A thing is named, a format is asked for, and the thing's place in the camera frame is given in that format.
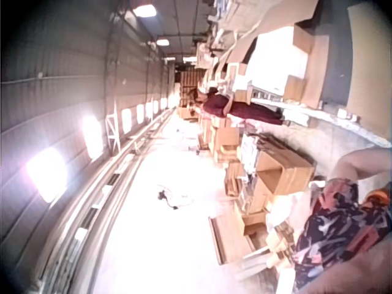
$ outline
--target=floral shirt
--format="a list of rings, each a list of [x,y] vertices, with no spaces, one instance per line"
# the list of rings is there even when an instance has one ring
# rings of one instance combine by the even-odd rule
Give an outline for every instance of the floral shirt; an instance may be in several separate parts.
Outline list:
[[[358,185],[332,179],[320,196],[322,207],[305,223],[296,245],[296,285],[303,287],[333,265],[366,252],[391,231],[391,205],[378,197],[358,204]]]

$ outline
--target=window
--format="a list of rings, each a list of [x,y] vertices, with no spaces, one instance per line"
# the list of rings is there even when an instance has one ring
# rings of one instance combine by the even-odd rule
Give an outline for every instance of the window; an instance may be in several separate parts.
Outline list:
[[[122,129],[124,131],[124,134],[130,132],[132,128],[132,112],[130,111],[129,108],[123,109],[121,112],[122,116]]]
[[[154,114],[156,115],[159,111],[159,103],[158,100],[154,101]]]
[[[137,105],[136,108],[137,123],[141,124],[145,120],[145,107],[143,104]]]
[[[95,116],[83,118],[83,135],[87,147],[88,156],[95,159],[102,154],[104,144],[102,142],[102,129]]]
[[[146,103],[146,117],[153,118],[153,103],[152,102]]]
[[[167,98],[160,99],[160,109],[165,109],[167,107]]]
[[[38,153],[27,163],[26,168],[45,202],[51,203],[66,190],[66,165],[54,148]]]

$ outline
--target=wooden plank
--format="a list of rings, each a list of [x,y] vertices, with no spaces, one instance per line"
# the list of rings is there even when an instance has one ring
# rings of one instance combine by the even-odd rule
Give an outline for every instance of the wooden plank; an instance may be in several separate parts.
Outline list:
[[[234,262],[254,251],[252,241],[239,233],[234,212],[209,217],[209,223],[218,264]]]

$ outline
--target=cardboard sheet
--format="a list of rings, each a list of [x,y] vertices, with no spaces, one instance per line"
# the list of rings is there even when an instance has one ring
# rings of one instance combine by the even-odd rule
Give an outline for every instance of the cardboard sheet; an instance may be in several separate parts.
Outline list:
[[[391,27],[369,3],[349,7],[353,71],[347,110],[360,124],[391,138]]]
[[[245,62],[248,63],[251,54],[256,47],[256,38],[258,34],[252,32],[240,38],[235,44],[230,56],[227,58],[227,63],[231,62]]]
[[[284,0],[267,11],[256,29],[264,34],[313,17],[319,0]]]
[[[328,62],[329,36],[315,36],[314,46],[307,60],[305,71],[305,89],[301,103],[311,108],[318,108],[323,90],[326,65]]]

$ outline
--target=wooden board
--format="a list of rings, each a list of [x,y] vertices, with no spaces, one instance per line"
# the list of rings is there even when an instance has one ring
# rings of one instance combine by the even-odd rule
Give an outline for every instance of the wooden board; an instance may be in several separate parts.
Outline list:
[[[248,236],[241,236],[234,212],[209,217],[218,264],[234,262],[252,253],[255,248]]]
[[[392,29],[370,3],[349,7],[353,69],[347,110],[378,136],[391,138]]]
[[[324,85],[330,37],[315,36],[314,38],[313,50],[307,60],[305,71],[306,85],[301,103],[317,109]]]

